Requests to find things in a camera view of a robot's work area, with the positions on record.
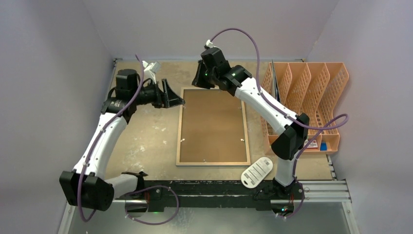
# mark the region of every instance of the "black and white robotic arm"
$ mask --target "black and white robotic arm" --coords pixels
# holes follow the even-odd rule
[[[297,115],[275,100],[263,88],[259,89],[256,78],[242,66],[230,67],[221,49],[213,46],[209,40],[205,49],[201,53],[202,60],[198,61],[197,75],[192,85],[206,89],[218,86],[219,89],[228,91],[232,96],[254,108],[271,125],[279,135],[271,145],[271,149],[278,157],[277,172],[273,182],[281,190],[288,190],[295,181],[294,162],[299,150],[304,146],[308,130],[285,117],[261,96],[265,95],[273,105],[305,125],[309,124],[309,117],[304,113]]]
[[[89,146],[72,171],[62,172],[59,182],[70,205],[78,205],[80,173],[86,164],[83,181],[80,182],[83,208],[105,211],[110,207],[113,199],[144,188],[143,177],[146,174],[143,172],[138,174],[124,172],[118,177],[105,180],[106,167],[115,144],[135,113],[137,105],[152,104],[155,108],[170,108],[182,105],[185,101],[171,90],[166,79],[162,79],[163,91],[159,88],[159,83],[155,79],[155,74],[160,68],[159,63],[148,64],[143,61],[143,65],[144,73],[149,78],[143,81],[144,84],[134,104],[130,105],[121,116],[116,117],[105,130],[102,129],[126,106],[138,88],[140,76],[137,72],[133,69],[120,70],[116,75],[116,87],[109,91],[108,98],[103,103],[99,123]],[[102,135],[93,147],[95,139],[101,132]],[[93,151],[87,162],[86,157],[91,149]]]

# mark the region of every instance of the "table top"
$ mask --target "table top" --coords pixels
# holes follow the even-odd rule
[[[231,62],[239,64],[251,73],[256,70],[255,62]],[[197,61],[165,61],[156,74],[160,81],[168,80],[172,90],[181,93],[182,87],[191,86],[195,77]],[[260,64],[260,80],[263,79],[268,63]],[[117,71],[135,69],[140,72],[137,61],[118,61]],[[264,136],[260,115],[246,105],[247,131],[251,163],[264,155]],[[121,172],[144,171],[148,180],[239,180],[248,166],[176,166],[179,107],[155,109],[152,105],[138,106],[128,126],[119,137],[109,160],[106,179]],[[265,178],[272,179],[276,172],[277,157],[267,156],[274,162],[273,171]],[[326,155],[303,155],[297,164],[297,177],[304,180],[331,180],[331,171]]]

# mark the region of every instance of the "purple cable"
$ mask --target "purple cable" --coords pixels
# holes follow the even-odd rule
[[[241,32],[241,33],[245,34],[245,35],[251,40],[251,42],[254,44],[255,52],[257,53],[257,71],[256,71],[255,80],[256,80],[256,82],[257,82],[257,90],[258,90],[258,92],[261,93],[261,85],[260,85],[260,81],[259,81],[259,77],[260,77],[260,76],[259,76],[259,74],[260,74],[260,52],[259,52],[259,50],[258,50],[258,46],[257,46],[255,40],[251,37],[251,35],[248,34],[246,31],[244,31],[244,30],[242,30],[242,29],[239,29],[239,28],[227,28],[227,29],[224,29],[224,30],[218,32],[217,34],[215,34],[215,35],[211,38],[211,42],[212,42],[217,36],[219,36],[221,33],[226,32],[226,31],[231,31],[231,30],[238,31],[238,32]],[[336,129],[336,128],[339,128],[339,127],[343,126],[344,124],[347,123],[347,121],[348,121],[348,119],[349,119],[349,116],[348,116],[348,114],[341,114],[341,115],[339,115],[339,116],[334,117],[332,120],[330,120],[328,123],[326,123],[326,124],[325,124],[323,127],[321,127],[321,128],[319,128],[319,127],[312,127],[312,126],[308,126],[308,125],[305,125],[305,124],[299,122],[298,120],[292,118],[290,115],[287,115],[286,112],[284,112],[283,110],[281,110],[280,108],[278,108],[277,106],[275,106],[273,103],[271,103],[271,102],[267,99],[267,97],[264,95],[264,93],[261,93],[260,96],[264,99],[264,101],[265,101],[266,103],[268,103],[268,105],[270,105],[272,108],[274,108],[275,110],[277,110],[277,111],[280,112],[282,115],[284,115],[285,117],[289,118],[291,121],[293,121],[294,123],[298,124],[299,126],[301,126],[301,127],[303,127],[303,128],[311,129],[311,130],[318,130],[318,132],[317,132],[317,133],[307,142],[307,144],[304,145],[304,147],[299,151],[299,153],[297,154],[297,157],[296,157],[296,159],[295,159],[295,162],[294,162],[294,166],[293,166],[293,177],[294,177],[294,180],[299,184],[300,188],[302,189],[302,194],[301,194],[301,202],[300,202],[300,204],[298,205],[297,209],[295,209],[294,212],[293,212],[291,215],[286,216],[286,217],[292,217],[292,216],[294,216],[294,215],[300,210],[300,208],[301,208],[301,206],[302,206],[302,204],[303,204],[303,202],[304,202],[304,189],[303,189],[303,186],[302,186],[302,184],[301,184],[300,182],[297,181],[297,178],[295,177],[296,167],[297,167],[297,162],[298,162],[297,159],[301,156],[301,154],[304,152],[304,150],[311,144],[311,142],[313,142],[313,140],[315,140],[315,139],[317,138],[317,136],[322,133],[322,131],[332,130],[332,129]],[[339,118],[341,118],[341,117],[345,117],[345,119],[344,119],[341,123],[339,123],[339,124],[337,124],[337,125],[334,125],[334,126],[331,126],[331,127],[328,127],[329,125],[333,124],[334,121],[336,121],[337,119],[339,119]]]
[[[100,139],[100,137],[102,136],[102,134],[104,133],[104,131],[106,130],[106,128],[117,118],[119,117],[130,105],[132,105],[132,103],[135,101],[136,97],[138,96],[139,91],[141,91],[142,85],[143,85],[143,77],[144,77],[144,67],[142,62],[139,60],[139,57],[137,54],[135,54],[136,59],[140,62],[141,65],[141,79],[138,85],[138,89],[136,90],[135,94],[133,95],[133,97],[129,100],[129,102],[125,105],[125,107],[123,107],[118,113],[116,113],[115,116],[113,116],[105,125],[103,125],[102,127],[102,131],[99,131],[99,133],[97,134],[96,138],[94,139],[91,148],[88,151],[88,154],[85,158],[85,164],[82,167],[82,172],[80,173],[80,177],[79,177],[79,183],[77,184],[77,207],[79,209],[79,213],[80,213],[80,219],[82,219],[83,222],[89,222],[89,220],[91,220],[91,218],[93,217],[93,215],[95,214],[96,210],[93,210],[91,215],[89,216],[89,218],[85,218],[85,215],[83,213],[83,209],[82,209],[82,181],[83,181],[83,177],[85,175],[86,172],[86,165],[88,165],[90,158],[92,157],[92,153],[93,150],[96,148],[96,145]]]
[[[154,188],[164,188],[164,189],[168,189],[168,190],[171,191],[172,194],[175,196],[175,199],[176,199],[176,209],[175,209],[175,212],[173,213],[173,215],[172,215],[170,218],[168,218],[167,220],[163,221],[163,222],[159,222],[159,223],[148,223],[148,222],[145,222],[145,221],[142,221],[142,220],[139,220],[139,219],[136,219],[136,218],[130,216],[130,215],[128,214],[128,209],[125,207],[125,213],[126,213],[126,216],[127,216],[128,218],[130,218],[130,219],[133,220],[133,221],[142,223],[142,224],[155,226],[155,225],[162,225],[162,224],[168,223],[169,221],[173,220],[173,219],[176,217],[176,215],[178,214],[178,211],[179,211],[179,199],[178,199],[178,195],[176,195],[176,193],[175,193],[170,187],[163,186],[163,185],[155,185],[155,186],[148,187],[148,188],[145,188],[145,189],[142,189],[142,190],[139,190],[139,191],[131,192],[131,193],[128,193],[128,194],[125,194],[125,195],[140,194],[140,193],[142,193],[142,192],[145,192],[145,191],[147,191],[147,190],[154,189]]]

